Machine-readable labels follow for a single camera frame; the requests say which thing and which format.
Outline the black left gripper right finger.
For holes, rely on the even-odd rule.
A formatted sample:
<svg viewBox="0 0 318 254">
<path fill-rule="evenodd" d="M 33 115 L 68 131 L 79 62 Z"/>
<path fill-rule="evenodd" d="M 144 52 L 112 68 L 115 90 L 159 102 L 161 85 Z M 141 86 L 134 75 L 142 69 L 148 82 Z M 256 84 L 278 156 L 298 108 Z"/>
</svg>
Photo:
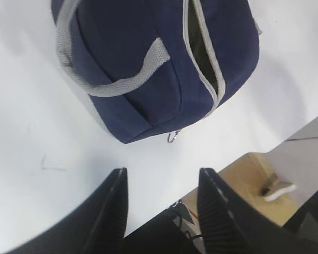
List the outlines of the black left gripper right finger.
<svg viewBox="0 0 318 254">
<path fill-rule="evenodd" d="M 293 253 L 291 236 L 242 200 L 211 168 L 200 170 L 197 210 L 207 253 Z"/>
</svg>

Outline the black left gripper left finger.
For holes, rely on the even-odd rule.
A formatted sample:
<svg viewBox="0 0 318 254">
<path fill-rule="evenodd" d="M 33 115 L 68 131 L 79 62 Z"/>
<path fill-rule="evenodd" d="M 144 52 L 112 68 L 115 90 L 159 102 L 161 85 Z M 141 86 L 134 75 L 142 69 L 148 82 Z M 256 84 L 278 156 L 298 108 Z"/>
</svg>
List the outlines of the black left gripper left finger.
<svg viewBox="0 0 318 254">
<path fill-rule="evenodd" d="M 127 169 L 114 169 L 78 208 L 11 253 L 119 253 L 127 216 Z"/>
</svg>

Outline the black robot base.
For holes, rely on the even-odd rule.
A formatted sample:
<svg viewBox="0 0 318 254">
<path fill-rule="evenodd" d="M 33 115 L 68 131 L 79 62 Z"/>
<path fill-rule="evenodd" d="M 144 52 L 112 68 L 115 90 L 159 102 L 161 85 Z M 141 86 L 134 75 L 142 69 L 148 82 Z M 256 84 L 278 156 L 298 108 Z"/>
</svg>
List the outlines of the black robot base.
<svg viewBox="0 0 318 254">
<path fill-rule="evenodd" d="M 303 240 L 318 244 L 318 191 L 283 225 Z"/>
</svg>

